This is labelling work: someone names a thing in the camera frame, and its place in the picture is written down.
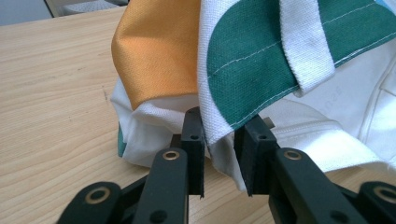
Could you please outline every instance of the green fabric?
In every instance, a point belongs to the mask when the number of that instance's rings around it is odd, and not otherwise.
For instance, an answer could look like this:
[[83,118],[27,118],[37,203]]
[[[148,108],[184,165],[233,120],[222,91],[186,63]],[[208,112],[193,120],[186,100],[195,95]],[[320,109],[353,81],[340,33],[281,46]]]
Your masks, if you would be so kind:
[[121,126],[119,125],[119,136],[118,136],[119,157],[122,157],[122,155],[125,151],[125,148],[126,148],[126,143],[123,142],[122,129],[121,129]]
[[[373,2],[318,1],[335,66],[396,36],[396,17]],[[207,53],[208,84],[234,129],[298,89],[280,38],[276,0],[242,0],[216,25]]]

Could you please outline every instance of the wooden table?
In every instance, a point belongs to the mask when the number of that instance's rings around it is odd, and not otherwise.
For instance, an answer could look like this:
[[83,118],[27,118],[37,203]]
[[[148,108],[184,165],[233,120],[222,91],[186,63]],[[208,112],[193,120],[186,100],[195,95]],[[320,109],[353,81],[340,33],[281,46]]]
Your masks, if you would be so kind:
[[[0,27],[0,223],[54,223],[91,183],[123,188],[148,173],[117,156],[110,42],[123,10]],[[353,190],[396,184],[361,168],[328,176]],[[239,192],[210,162],[205,192],[190,198],[191,223],[273,222],[266,196]]]

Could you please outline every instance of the fabric seam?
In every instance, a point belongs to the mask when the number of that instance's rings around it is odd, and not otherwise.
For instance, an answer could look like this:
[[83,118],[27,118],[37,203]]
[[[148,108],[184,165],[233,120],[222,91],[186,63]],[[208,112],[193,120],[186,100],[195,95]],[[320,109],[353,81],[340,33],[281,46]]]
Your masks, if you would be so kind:
[[[338,20],[338,19],[340,19],[340,18],[343,18],[343,17],[345,17],[345,16],[347,16],[347,15],[350,15],[350,14],[356,12],[356,11],[364,10],[364,9],[366,9],[367,7],[369,7],[369,6],[371,6],[371,5],[374,5],[374,4],[375,4],[375,3],[371,3],[371,4],[369,4],[369,5],[365,6],[365,7],[358,7],[358,8],[355,8],[355,9],[349,11],[348,13],[346,13],[346,14],[344,14],[344,15],[342,15],[342,16],[339,16],[339,17],[337,17],[337,18],[334,18],[334,19],[331,19],[331,20],[329,20],[329,21],[323,22],[322,25],[324,25],[324,24],[326,24],[326,23],[331,23],[331,22],[333,22],[333,21],[336,21],[336,20]],[[223,66],[221,66],[220,68],[218,68],[218,69],[217,69],[214,73],[212,73],[210,76],[207,76],[208,79],[210,79],[211,77],[213,77],[216,73],[218,73],[218,72],[219,72],[220,70],[222,70],[223,68],[229,66],[230,64],[232,64],[232,63],[237,63],[237,62],[239,62],[239,61],[248,59],[248,58],[250,58],[250,57],[252,57],[252,56],[254,56],[254,55],[256,55],[256,54],[263,53],[263,52],[265,52],[266,50],[270,49],[271,47],[275,46],[276,44],[280,43],[280,41],[281,41],[281,40],[277,40],[275,43],[273,43],[273,44],[271,44],[271,45],[269,45],[269,46],[266,46],[266,47],[264,47],[263,49],[259,49],[259,50],[255,51],[255,52],[249,54],[248,56],[245,56],[245,57],[242,57],[242,58],[239,58],[239,59],[234,59],[234,60],[231,60],[231,61],[227,62],[226,64],[224,64]],[[356,53],[359,53],[359,52],[360,52],[361,50],[363,50],[363,49],[359,49],[359,51],[354,51],[352,54],[349,54],[348,56],[346,56],[346,57],[343,58],[342,60],[336,62],[335,65],[337,65],[338,63],[340,63],[340,62],[343,61],[343,60],[348,59],[347,57],[351,57],[351,56],[355,55]]]
[[340,129],[327,129],[327,130],[318,130],[318,131],[314,131],[314,132],[311,132],[311,133],[310,132],[298,133],[296,135],[289,136],[289,137],[279,137],[279,138],[277,138],[277,141],[281,142],[281,141],[288,141],[288,140],[291,140],[291,139],[299,139],[299,138],[301,138],[301,136],[304,136],[304,135],[307,135],[307,134],[324,133],[324,132],[328,132],[328,131],[335,132],[335,131],[343,131],[343,130],[340,130]]
[[332,119],[325,119],[325,120],[315,120],[309,121],[303,124],[294,124],[290,127],[285,128],[274,128],[274,134],[288,134],[288,133],[296,133],[299,131],[303,131],[306,129],[313,129],[313,128],[321,128],[322,130],[343,130],[341,125]]
[[295,88],[297,88],[297,87],[298,87],[298,85],[293,86],[293,87],[290,87],[290,88],[288,88],[288,89],[286,89],[286,90],[284,90],[284,91],[282,91],[282,92],[280,92],[280,93],[278,93],[278,94],[272,96],[271,98],[269,98],[269,99],[267,99],[266,101],[262,102],[259,106],[257,106],[253,111],[251,111],[250,113],[248,113],[248,114],[247,114],[246,116],[244,116],[242,119],[240,119],[239,121],[237,121],[237,122],[235,122],[235,123],[230,124],[230,126],[231,126],[231,127],[237,126],[239,123],[245,121],[245,119],[248,118],[248,117],[250,117],[252,114],[257,113],[257,111],[260,110],[261,107],[262,107],[263,105],[265,105],[266,103],[268,103],[269,101],[271,101],[271,100],[273,100],[274,98],[276,98],[277,96],[279,96],[279,95],[281,95],[281,94],[283,94],[283,93],[285,93],[285,92],[287,92],[287,91],[290,91],[290,90],[292,90],[292,89],[295,89]]
[[366,107],[366,111],[364,113],[364,121],[361,125],[361,129],[359,131],[359,139],[366,144],[367,137],[370,134],[370,127],[372,125],[373,116],[376,110],[376,105],[379,99],[379,95],[382,90],[380,90],[382,82],[384,82],[385,78],[389,75],[389,73],[395,68],[396,66],[396,54],[393,55],[392,60],[390,61],[387,70],[385,70],[382,77],[378,80],[375,85],[374,92],[370,97],[369,104]]

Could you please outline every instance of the white strap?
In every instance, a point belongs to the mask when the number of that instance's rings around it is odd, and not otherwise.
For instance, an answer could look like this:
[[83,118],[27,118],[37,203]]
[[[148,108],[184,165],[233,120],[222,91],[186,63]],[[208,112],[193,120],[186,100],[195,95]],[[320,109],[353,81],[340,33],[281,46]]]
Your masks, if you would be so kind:
[[282,46],[303,96],[334,73],[317,0],[280,0]]

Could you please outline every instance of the orange cloth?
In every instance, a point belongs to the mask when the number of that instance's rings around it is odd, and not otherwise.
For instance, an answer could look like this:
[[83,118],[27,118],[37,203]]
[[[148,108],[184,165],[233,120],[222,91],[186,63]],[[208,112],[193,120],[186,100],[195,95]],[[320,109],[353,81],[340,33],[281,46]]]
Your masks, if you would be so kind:
[[196,94],[200,0],[134,0],[111,45],[131,106]]

